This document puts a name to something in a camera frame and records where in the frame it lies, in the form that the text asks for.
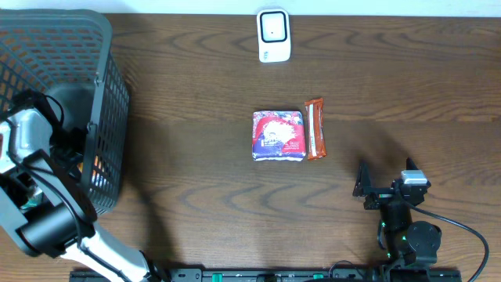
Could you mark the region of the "teal wet wipes pack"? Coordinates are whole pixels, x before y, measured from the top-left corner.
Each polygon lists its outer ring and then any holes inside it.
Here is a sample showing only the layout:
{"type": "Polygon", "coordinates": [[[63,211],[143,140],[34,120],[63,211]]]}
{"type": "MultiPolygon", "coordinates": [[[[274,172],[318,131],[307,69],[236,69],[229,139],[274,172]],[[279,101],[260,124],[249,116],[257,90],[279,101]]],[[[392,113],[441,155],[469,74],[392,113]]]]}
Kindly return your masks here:
{"type": "Polygon", "coordinates": [[[35,186],[27,197],[27,202],[21,206],[22,210],[29,210],[39,206],[44,199],[44,194],[38,186],[35,186]]]}

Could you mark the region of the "red purple snack pack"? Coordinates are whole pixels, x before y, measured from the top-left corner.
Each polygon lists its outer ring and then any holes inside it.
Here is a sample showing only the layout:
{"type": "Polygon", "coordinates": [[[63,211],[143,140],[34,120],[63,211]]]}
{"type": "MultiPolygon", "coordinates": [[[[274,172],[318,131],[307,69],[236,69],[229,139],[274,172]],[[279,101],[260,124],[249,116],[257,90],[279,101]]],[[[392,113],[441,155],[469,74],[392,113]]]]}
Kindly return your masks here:
{"type": "Polygon", "coordinates": [[[300,111],[256,111],[252,121],[254,161],[302,161],[305,158],[305,128],[300,111]]]}

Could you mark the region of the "red snack bar wrapper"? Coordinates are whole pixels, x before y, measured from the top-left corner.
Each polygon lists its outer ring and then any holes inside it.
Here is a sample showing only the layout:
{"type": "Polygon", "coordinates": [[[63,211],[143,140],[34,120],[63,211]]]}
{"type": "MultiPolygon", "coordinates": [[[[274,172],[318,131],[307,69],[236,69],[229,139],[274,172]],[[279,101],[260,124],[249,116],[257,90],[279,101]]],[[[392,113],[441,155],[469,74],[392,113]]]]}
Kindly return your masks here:
{"type": "Polygon", "coordinates": [[[308,118],[308,160],[318,160],[326,156],[326,143],[323,135],[323,98],[305,102],[308,118]]]}

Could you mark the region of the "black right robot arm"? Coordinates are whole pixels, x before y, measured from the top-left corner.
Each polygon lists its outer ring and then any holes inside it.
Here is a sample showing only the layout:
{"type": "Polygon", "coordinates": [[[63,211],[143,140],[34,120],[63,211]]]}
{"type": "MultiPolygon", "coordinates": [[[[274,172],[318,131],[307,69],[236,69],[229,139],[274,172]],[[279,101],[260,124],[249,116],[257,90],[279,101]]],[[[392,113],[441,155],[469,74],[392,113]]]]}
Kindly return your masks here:
{"type": "Polygon", "coordinates": [[[372,185],[369,166],[359,165],[352,195],[363,197],[366,210],[380,212],[378,240],[395,266],[429,267],[438,260],[442,231],[426,221],[413,221],[411,209],[424,202],[431,183],[411,158],[399,178],[388,187],[372,185]]]}

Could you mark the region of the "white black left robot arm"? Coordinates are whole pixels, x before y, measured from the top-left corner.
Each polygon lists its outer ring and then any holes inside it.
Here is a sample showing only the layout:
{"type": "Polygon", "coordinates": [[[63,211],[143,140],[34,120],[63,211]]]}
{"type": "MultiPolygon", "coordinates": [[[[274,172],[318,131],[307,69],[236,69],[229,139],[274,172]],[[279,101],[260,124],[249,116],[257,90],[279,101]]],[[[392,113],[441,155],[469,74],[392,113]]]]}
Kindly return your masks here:
{"type": "Polygon", "coordinates": [[[1,226],[30,256],[79,262],[109,281],[169,281],[171,276],[98,223],[78,186],[86,130],[64,127],[61,103],[24,90],[1,114],[1,226]]]}

